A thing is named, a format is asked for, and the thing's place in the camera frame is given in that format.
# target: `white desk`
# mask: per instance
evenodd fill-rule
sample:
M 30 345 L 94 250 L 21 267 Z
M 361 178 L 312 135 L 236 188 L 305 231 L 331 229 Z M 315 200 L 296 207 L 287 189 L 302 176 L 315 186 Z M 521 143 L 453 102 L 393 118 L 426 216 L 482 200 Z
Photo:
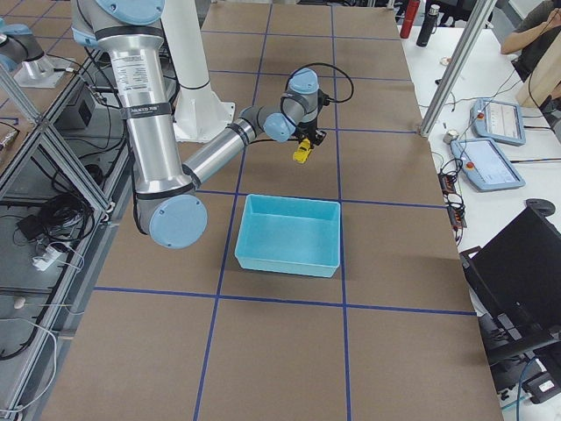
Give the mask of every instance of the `white desk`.
M 411 78 L 420 105 L 429 105 L 437 85 L 445 71 L 440 64 L 443 57 L 451 57 L 463 29 L 438 28 L 430 38 L 429 44 L 421 48 L 415 44 L 420 27 L 413 27 L 408 39 L 402 41 L 407 57 Z M 500 45 L 491 30 L 484 30 L 465 64 L 461 76 L 452 90 L 459 101 L 476 96 L 493 96 L 498 88 L 512 74 L 513 68 L 507 57 L 500 54 Z M 514 73 L 501 90 L 516 86 L 508 92 L 499 94 L 501 101 L 515 103 L 516 92 L 522 86 L 520 78 Z M 474 101 L 462 101 L 452 112 L 452 105 L 447 105 L 441 112 L 435 127 L 429 136 L 433 152 L 440 153 L 446 160 L 451 158 L 450 148 L 442 141 L 448 129 L 462 133 L 469 125 L 470 109 Z M 421 107 L 424 115 L 426 108 Z M 522 109 L 524 116 L 537 116 L 536 109 Z M 544 118 L 525 118 L 525 125 L 547 126 Z M 475 137 L 468 131 L 467 138 Z M 524 146 L 501 144 L 505 155 L 511 159 L 533 159 L 561 157 L 561 144 L 549 130 L 526 130 L 527 143 Z M 440 168 L 436 157 L 435 163 Z M 459 250 L 474 246 L 484 246 L 505 225 L 514 219 L 525 207 L 524 200 L 529 197 L 548 199 L 557 206 L 557 212 L 549 217 L 558 229 L 561 229 L 561 163 L 516 164 L 516 169 L 526 181 L 520 189 L 495 192 L 478 192 L 466 179 L 460 177 L 462 195 L 466 204 L 465 218 L 467 228 Z M 515 409 L 503 411 L 506 421 L 515 420 Z M 558 421 L 561 420 L 561 396 L 556 396 L 541 405 L 521 405 L 521 419 L 524 421 Z

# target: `blue plastic bin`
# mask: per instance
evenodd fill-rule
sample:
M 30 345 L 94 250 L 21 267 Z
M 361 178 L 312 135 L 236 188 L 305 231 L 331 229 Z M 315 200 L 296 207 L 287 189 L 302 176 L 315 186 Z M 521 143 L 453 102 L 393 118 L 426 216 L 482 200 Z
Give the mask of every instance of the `blue plastic bin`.
M 339 203 L 249 195 L 235 255 L 244 269 L 329 278 L 339 267 L 340 226 Z

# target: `label sticker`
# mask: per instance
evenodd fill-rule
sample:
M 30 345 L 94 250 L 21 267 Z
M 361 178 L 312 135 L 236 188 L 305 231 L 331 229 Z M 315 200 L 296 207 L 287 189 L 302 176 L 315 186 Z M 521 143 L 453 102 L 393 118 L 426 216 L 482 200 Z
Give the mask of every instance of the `label sticker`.
M 127 93 L 150 92 L 148 83 L 147 65 L 144 56 L 129 55 L 113 61 L 115 77 L 119 92 Z
M 555 388 L 555 384 L 553 384 L 551 380 L 548 380 L 547 382 L 540 384 L 539 388 L 543 393 L 545 393 L 549 389 Z

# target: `yellow object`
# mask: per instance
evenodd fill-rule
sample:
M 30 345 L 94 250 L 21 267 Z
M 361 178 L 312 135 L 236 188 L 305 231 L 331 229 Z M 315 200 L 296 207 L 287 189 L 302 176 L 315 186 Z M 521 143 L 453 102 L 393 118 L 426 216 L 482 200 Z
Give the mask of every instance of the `yellow object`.
M 293 153 L 292 159 L 296 162 L 303 164 L 308 160 L 309 155 L 312 153 L 312 144 L 308 139 L 304 139 L 298 145 L 298 149 Z

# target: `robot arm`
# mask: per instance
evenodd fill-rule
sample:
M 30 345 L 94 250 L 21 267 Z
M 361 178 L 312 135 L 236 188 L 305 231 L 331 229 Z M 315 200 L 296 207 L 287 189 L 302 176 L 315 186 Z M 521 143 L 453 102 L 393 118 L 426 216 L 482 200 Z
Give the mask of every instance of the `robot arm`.
M 109 53 L 122 114 L 138 164 L 139 225 L 159 244 L 183 248 L 204 231 L 207 214 L 192 193 L 262 132 L 278 141 L 293 133 L 319 145 L 316 126 L 325 101 L 316 74 L 300 69 L 277 107 L 250 107 L 181 164 L 159 50 L 164 0 L 73 0 L 75 40 Z
M 5 25 L 0 19 L 0 65 L 12 72 L 21 63 L 32 79 L 48 77 L 54 72 L 53 64 L 27 26 Z

